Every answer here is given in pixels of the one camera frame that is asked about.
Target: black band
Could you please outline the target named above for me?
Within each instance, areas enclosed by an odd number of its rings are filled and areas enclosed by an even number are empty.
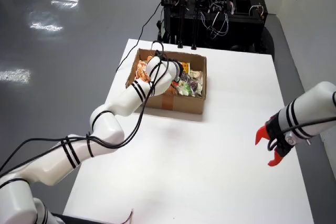
[[[88,149],[89,149],[90,156],[94,157],[94,155],[92,153],[92,150],[91,150],[91,146],[90,146],[90,140],[88,139],[88,137],[87,137],[87,144],[88,144]]]
[[[100,117],[101,115],[103,115],[103,114],[105,114],[105,113],[112,113],[112,111],[104,110],[104,111],[100,112],[100,113],[96,116],[96,118],[93,120],[93,122],[92,122],[92,130],[93,130],[93,126],[94,126],[96,120],[98,119],[98,117]]]
[[[334,102],[335,107],[336,107],[336,99],[335,99],[335,96],[336,96],[336,91],[332,94],[332,101]]]
[[[63,150],[64,150],[65,154],[67,155],[67,157],[68,157],[68,159],[69,159],[69,162],[70,162],[70,164],[72,165],[73,169],[75,169],[75,168],[76,168],[76,165],[74,164],[72,158],[70,157],[70,154],[69,154],[69,152],[68,152],[68,149],[67,149],[67,147],[66,147],[66,144],[63,145],[63,143],[64,143],[64,140],[62,139],[62,140],[61,140],[61,145],[62,145],[62,147],[63,147]]]
[[[142,98],[142,96],[140,95],[140,92],[139,92],[138,89],[135,87],[134,83],[132,83],[131,85],[134,87],[134,89],[135,89],[136,92],[138,93],[138,95],[139,95],[139,97],[140,97],[140,100],[141,100],[141,103],[142,103],[142,102],[143,102],[143,98]]]
[[[289,118],[289,107],[292,105],[292,103],[290,103],[289,105],[287,105],[287,108],[286,108],[286,117],[287,117],[287,122],[288,122],[288,125],[289,127],[292,127],[292,122],[290,121],[290,118]],[[296,130],[292,130],[292,132],[294,133],[295,136],[297,136],[298,138],[300,139],[305,139],[304,137],[300,136],[299,133],[297,133]]]
[[[293,121],[294,121],[294,124],[295,125],[298,125],[299,122],[298,120],[296,119],[296,116],[295,116],[295,111],[294,111],[294,103],[295,103],[296,99],[292,102],[292,107],[290,108],[290,111],[292,112],[292,117],[293,117]],[[299,132],[301,132],[302,135],[308,137],[308,138],[312,138],[313,136],[312,135],[309,135],[307,132],[305,132],[303,130],[303,128],[298,128]]]
[[[72,144],[70,143],[68,137],[66,137],[66,141],[67,141],[67,143],[68,143],[68,146],[69,146],[69,148],[70,148],[70,150],[71,150],[72,155],[74,156],[74,159],[75,159],[76,162],[77,162],[77,165],[80,165],[80,160],[79,160],[79,158],[78,158],[78,156],[77,156],[75,150],[73,149]]]
[[[146,95],[145,95],[145,92],[143,92],[142,87],[140,86],[140,84],[139,84],[136,80],[135,80],[134,82],[135,82],[135,84],[138,86],[138,88],[140,89],[140,91],[141,91],[141,93],[142,93],[142,95],[143,95],[143,98],[145,99],[145,98],[146,98]]]
[[[1,185],[0,185],[0,189],[3,188],[3,187],[6,186],[6,185],[12,183],[12,182],[15,182],[15,181],[24,181],[24,182],[28,183],[28,181],[25,180],[24,178],[12,178],[12,179],[10,179],[10,180],[7,180],[5,183],[1,184]]]

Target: snack package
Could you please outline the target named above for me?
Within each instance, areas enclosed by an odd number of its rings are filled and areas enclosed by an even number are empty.
[[[183,72],[185,72],[187,75],[190,75],[190,63],[180,62],[183,66]]]
[[[146,67],[147,67],[147,63],[148,61],[150,61],[153,57],[152,56],[148,56],[147,60],[139,60],[136,72],[135,72],[135,77],[134,79],[141,79],[144,82],[150,82],[151,78],[148,76],[147,72],[146,72]]]
[[[191,75],[182,73],[179,83],[173,83],[180,95],[196,97],[202,96],[203,73],[201,71],[190,71]]]
[[[203,89],[203,72],[202,71],[190,71],[190,76],[194,80],[197,81],[197,88],[196,88],[196,93],[200,97],[202,96],[202,89]]]

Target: black cable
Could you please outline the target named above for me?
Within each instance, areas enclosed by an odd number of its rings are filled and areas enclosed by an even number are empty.
[[[289,127],[287,129],[284,129],[283,131],[281,131],[281,133],[285,134],[286,132],[295,130],[297,128],[302,128],[302,127],[311,126],[311,125],[320,124],[320,123],[328,123],[328,122],[332,122],[332,121],[336,121],[336,116],[333,116],[331,118],[312,120],[312,121],[309,121],[307,123],[301,123],[301,124]]]
[[[130,55],[131,51],[132,51],[135,47],[137,47],[137,45],[138,45],[138,43],[139,43],[139,41],[140,41],[140,39],[141,39],[142,33],[143,33],[143,28],[145,27],[145,25],[148,24],[148,22],[149,22],[149,21],[152,19],[152,17],[155,15],[155,13],[156,13],[156,11],[159,9],[159,6],[160,6],[160,5],[161,5],[161,2],[158,4],[158,6],[157,6],[157,8],[155,9],[155,12],[152,14],[152,16],[151,16],[151,17],[147,20],[147,22],[142,26],[140,36],[139,36],[139,38],[138,38],[138,41],[136,42],[137,44],[136,44],[134,47],[132,47],[132,49],[128,52],[128,54],[126,55],[126,57],[120,62],[119,66],[117,67],[117,69],[116,69],[115,72],[118,71],[118,69],[120,68],[121,64],[127,59],[128,55]]]
[[[60,142],[60,141],[64,141],[66,138],[30,138],[27,139],[25,141],[23,141],[11,154],[10,156],[7,158],[7,160],[4,162],[4,164],[0,167],[0,172],[3,170],[3,168],[7,165],[7,163],[11,160],[11,158],[15,155],[15,153],[18,152],[18,150],[24,146],[25,144],[29,143],[29,142],[34,142],[34,141],[44,141],[44,142]]]
[[[22,142],[22,143],[21,143],[21,144],[20,144],[20,145],[19,145],[19,146],[12,152],[12,153],[11,153],[11,155],[7,158],[7,160],[5,161],[5,163],[0,167],[0,172],[1,172],[2,169],[6,166],[6,164],[9,162],[9,160],[10,160],[10,159],[11,159],[11,158],[18,152],[18,150],[19,150],[22,146],[24,146],[25,144],[27,144],[27,143],[29,143],[29,142],[33,142],[33,141],[46,141],[46,142],[61,142],[61,143],[60,143],[59,145],[54,146],[53,148],[51,148],[51,149],[49,149],[49,150],[43,152],[43,153],[41,153],[41,154],[35,156],[35,157],[32,157],[32,158],[30,158],[30,159],[28,159],[28,160],[26,160],[26,161],[24,161],[24,162],[22,162],[22,163],[20,163],[20,164],[18,164],[18,165],[16,165],[16,166],[14,166],[14,167],[12,167],[12,168],[9,169],[8,171],[2,173],[2,174],[0,175],[0,178],[1,178],[2,176],[6,175],[6,174],[8,174],[8,173],[10,173],[10,172],[12,172],[13,170],[15,170],[15,169],[17,169],[17,168],[19,168],[19,167],[21,167],[21,166],[23,166],[23,165],[26,165],[26,164],[28,164],[28,163],[30,163],[30,162],[32,162],[32,161],[34,161],[34,160],[36,160],[36,159],[38,159],[38,158],[40,158],[40,157],[46,155],[46,154],[48,154],[48,153],[50,153],[50,152],[52,152],[52,151],[54,151],[54,150],[56,150],[56,149],[58,149],[58,148],[60,148],[60,147],[63,147],[63,146],[65,146],[65,145],[69,144],[69,143],[73,143],[73,142],[77,142],[77,141],[82,141],[82,140],[87,140],[88,142],[89,142],[89,141],[93,141],[93,142],[96,142],[97,144],[99,144],[99,145],[101,145],[101,146],[103,146],[103,147],[110,148],[110,149],[117,149],[117,148],[121,148],[121,147],[127,145],[127,144],[134,138],[134,136],[136,135],[136,133],[137,133],[139,127],[140,127],[140,124],[141,124],[141,121],[142,121],[142,117],[143,117],[143,113],[144,113],[144,109],[145,109],[145,106],[146,106],[146,103],[147,103],[148,98],[151,96],[152,91],[154,90],[154,88],[155,88],[155,86],[157,85],[157,83],[158,83],[158,82],[163,78],[163,76],[166,74],[166,72],[167,72],[167,70],[168,70],[168,67],[169,67],[169,60],[166,58],[166,59],[167,59],[167,67],[166,67],[166,70],[165,70],[164,73],[158,78],[158,80],[156,80],[156,79],[157,79],[157,75],[158,75],[159,70],[160,70],[160,66],[161,66],[161,64],[162,64],[162,58],[163,58],[164,56],[166,57],[166,55],[165,55],[165,53],[164,53],[164,47],[163,47],[163,44],[162,44],[161,42],[159,42],[159,41],[154,41],[153,43],[155,43],[155,42],[161,44],[161,46],[162,46],[162,53],[161,53],[161,55],[160,55],[160,62],[158,63],[158,68],[157,68],[157,72],[156,72],[155,78],[154,78],[154,80],[153,80],[153,85],[151,86],[151,88],[150,88],[150,90],[149,90],[149,92],[148,92],[148,94],[147,94],[147,96],[146,96],[146,99],[145,99],[144,104],[143,104],[143,107],[142,107],[142,111],[141,111],[141,113],[140,113],[140,115],[139,115],[138,122],[137,122],[135,128],[133,129],[133,131],[131,132],[131,134],[130,134],[130,135],[129,135],[129,136],[128,136],[122,143],[120,143],[120,144],[110,144],[110,143],[107,143],[107,142],[105,142],[105,141],[99,139],[99,138],[96,137],[96,136],[88,136],[88,135],[87,135],[86,137],[30,138],[30,139],[27,139],[27,140],[23,141],[23,142]]]
[[[59,142],[61,140],[65,140],[66,138],[64,137],[64,138],[59,138],[59,139],[57,139],[57,138],[56,139],[52,139],[52,138],[31,138],[31,139],[30,139],[29,142],[31,142],[31,141]],[[77,142],[77,141],[86,140],[86,137],[69,137],[68,139],[69,139],[68,143],[74,143],[74,142]],[[94,142],[100,144],[99,141],[97,139],[95,139],[95,138],[90,137],[89,140],[94,141]],[[8,163],[8,161],[14,156],[14,154],[18,151],[18,149],[20,149],[24,145],[24,143],[27,143],[27,140],[24,141],[23,143],[21,143],[21,145],[17,149],[15,149],[15,151],[6,160],[5,164]],[[30,163],[30,162],[32,162],[32,161],[34,161],[34,160],[36,160],[36,159],[38,159],[40,157],[43,157],[44,155],[46,155],[46,154],[48,154],[48,153],[50,153],[50,152],[52,152],[52,151],[54,151],[54,150],[56,150],[56,149],[58,149],[60,147],[63,147],[64,145],[67,145],[68,143],[67,142],[60,143],[59,145],[56,145],[53,148],[51,148],[51,149],[49,149],[49,150],[47,150],[47,151],[45,151],[45,152],[43,152],[43,153],[41,153],[39,155],[36,155],[35,157],[32,157],[32,158],[30,158],[30,159],[22,162],[21,164],[18,164],[16,166],[12,167],[11,169],[7,170],[6,172],[0,174],[0,178],[3,177],[3,176],[5,176],[6,174],[12,172],[13,170],[20,168],[23,165],[26,165],[26,164],[28,164],[28,163]]]
[[[275,143],[273,143],[274,140],[275,139],[268,141],[268,144],[267,144],[268,151],[272,151],[275,148],[275,146],[277,146],[278,141],[275,141]]]

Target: electrical wire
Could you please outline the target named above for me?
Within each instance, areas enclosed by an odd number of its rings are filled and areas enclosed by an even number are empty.
[[[213,27],[213,25],[215,24],[215,20],[216,20],[216,18],[217,18],[217,16],[218,16],[219,13],[217,13],[217,15],[216,15],[216,17],[215,17],[215,19],[214,19],[214,22],[213,22],[213,24],[212,24],[211,26],[206,26],[206,24],[205,24],[205,16],[204,16],[204,14],[203,14],[201,11],[200,11],[200,14],[201,14],[201,21],[202,21],[204,27],[205,27],[207,30],[211,31],[211,34],[212,34],[212,33],[215,33],[215,34],[216,34],[216,35],[215,35],[213,38],[211,38],[211,39],[215,39],[217,36],[221,36],[221,37],[223,37],[223,36],[225,36],[225,35],[227,34],[228,29],[229,29],[229,27],[228,27],[229,23],[228,23],[228,16],[227,16],[227,13],[225,13],[225,20],[224,20],[224,22],[223,22],[223,24],[222,24],[222,27],[221,27],[221,29],[220,29],[219,31],[217,31],[217,30]],[[222,29],[223,29],[225,23],[227,23],[226,31],[222,31]]]
[[[289,127],[287,129],[284,129],[283,131],[281,131],[281,133],[285,134],[286,132],[295,130],[297,128],[316,125],[316,124],[320,124],[320,123],[328,123],[328,122],[333,122],[333,121],[336,121],[336,116],[333,116],[331,118],[323,118],[323,119],[312,120],[312,121],[309,121],[309,122],[306,122],[306,123],[301,123],[301,124]]]
[[[162,12],[163,12],[164,7],[162,7],[161,14],[160,14],[160,22],[162,23]]]
[[[164,77],[164,75],[167,73],[168,71],[168,67],[169,67],[169,59],[167,58],[166,54],[164,53],[164,47],[163,47],[163,44],[159,41],[154,41],[153,43],[159,43],[161,44],[162,46],[162,52],[160,54],[160,62],[157,64],[157,72],[155,74],[155,78],[153,80],[153,84],[151,85],[151,88],[146,96],[146,99],[144,101],[144,104],[143,104],[143,107],[142,107],[142,110],[141,110],[141,113],[139,115],[139,118],[138,118],[138,122],[136,123],[136,126],[134,127],[133,131],[131,132],[131,134],[121,143],[119,144],[110,144],[106,141],[103,141],[102,139],[96,137],[96,136],[86,136],[86,137],[64,137],[64,138],[30,138],[30,139],[27,139],[25,141],[23,141],[11,154],[10,156],[7,158],[7,160],[4,162],[4,164],[0,167],[0,172],[2,171],[2,169],[6,166],[6,164],[11,160],[11,158],[18,152],[18,150],[23,147],[25,144],[29,143],[29,142],[33,142],[33,141],[46,141],[46,142],[59,142],[58,145],[52,147],[51,149],[39,154],[39,155],[36,155],[35,157],[32,157],[14,167],[12,167],[11,169],[7,170],[6,172],[0,174],[0,178],[3,177],[4,175],[14,171],[15,169],[18,169],[24,165],[27,165],[29,164],[30,162],[40,158],[40,157],[43,157],[44,155],[62,147],[62,146],[65,146],[69,143],[74,143],[74,142],[77,142],[77,141],[82,141],[82,140],[89,140],[89,141],[93,141],[103,147],[106,147],[106,148],[109,148],[109,149],[118,149],[118,148],[121,148],[121,147],[124,147],[125,145],[127,145],[133,138],[134,136],[136,135],[139,127],[140,127],[140,124],[141,124],[141,121],[142,121],[142,117],[143,117],[143,113],[144,113],[144,109],[145,109],[145,106],[146,106],[146,103],[147,103],[147,100],[149,99],[149,97],[151,96],[155,86],[157,85],[157,83]],[[162,64],[162,59],[163,57],[166,58],[166,61],[167,61],[167,66],[166,66],[166,69],[165,71],[163,72],[163,74],[157,79],[157,75],[159,73],[159,70],[160,70],[160,66]]]
[[[134,47],[131,48],[131,50],[128,52],[128,54],[126,55],[126,57],[120,62],[119,66],[117,67],[116,71],[117,72],[120,68],[120,66],[123,64],[123,62],[127,59],[127,57],[130,55],[131,51],[137,47],[137,45],[139,44],[139,41],[141,39],[141,36],[142,36],[142,33],[143,33],[143,28],[148,24],[148,22],[152,19],[152,17],[155,15],[156,11],[159,9],[159,6],[161,5],[161,2],[158,4],[157,8],[155,9],[155,12],[152,14],[152,16],[147,20],[147,22],[142,26],[142,29],[141,29],[141,33],[140,33],[140,36],[138,38],[138,41],[136,42],[137,44],[135,44]]]
[[[253,6],[251,6],[250,10],[248,11],[248,15],[250,15],[250,12],[251,12],[252,8],[255,8],[255,7],[257,7],[258,9],[259,9],[259,7],[262,8],[262,12],[260,14],[260,16],[262,16],[264,14],[264,7],[262,5],[253,5]]]

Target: brown tape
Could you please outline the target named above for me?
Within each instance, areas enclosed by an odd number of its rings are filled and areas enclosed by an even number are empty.
[[[164,110],[173,110],[174,97],[172,95],[162,95],[162,108]]]

